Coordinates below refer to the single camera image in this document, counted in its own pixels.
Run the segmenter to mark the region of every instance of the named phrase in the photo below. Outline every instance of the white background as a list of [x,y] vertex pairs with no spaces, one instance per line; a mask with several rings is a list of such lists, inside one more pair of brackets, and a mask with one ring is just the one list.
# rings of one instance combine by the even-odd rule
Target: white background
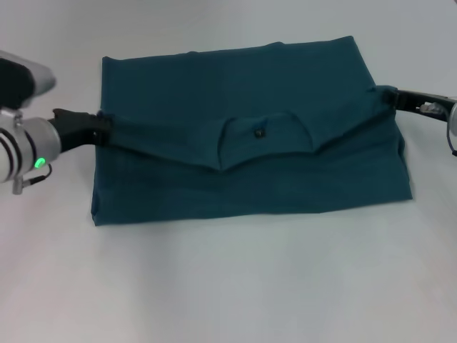
[[[0,49],[58,78],[26,110],[46,118],[98,109],[103,56],[347,35],[378,84],[457,96],[453,0],[0,2]],[[443,123],[397,122],[402,204],[96,228],[91,146],[20,197],[2,185],[0,342],[456,342],[457,159]]]

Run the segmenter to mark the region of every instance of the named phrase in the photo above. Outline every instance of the fabric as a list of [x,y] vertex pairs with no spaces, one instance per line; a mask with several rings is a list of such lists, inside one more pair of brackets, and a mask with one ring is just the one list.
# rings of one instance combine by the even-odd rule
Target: fabric
[[411,199],[389,94],[352,37],[103,59],[96,225]]

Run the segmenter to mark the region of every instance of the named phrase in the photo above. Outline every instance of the led indicator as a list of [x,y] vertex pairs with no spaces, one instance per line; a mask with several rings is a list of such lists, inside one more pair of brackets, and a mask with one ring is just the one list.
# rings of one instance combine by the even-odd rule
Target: led indicator
[[41,168],[43,165],[46,164],[46,160],[43,157],[40,157],[39,159],[36,160],[35,162],[35,168]]

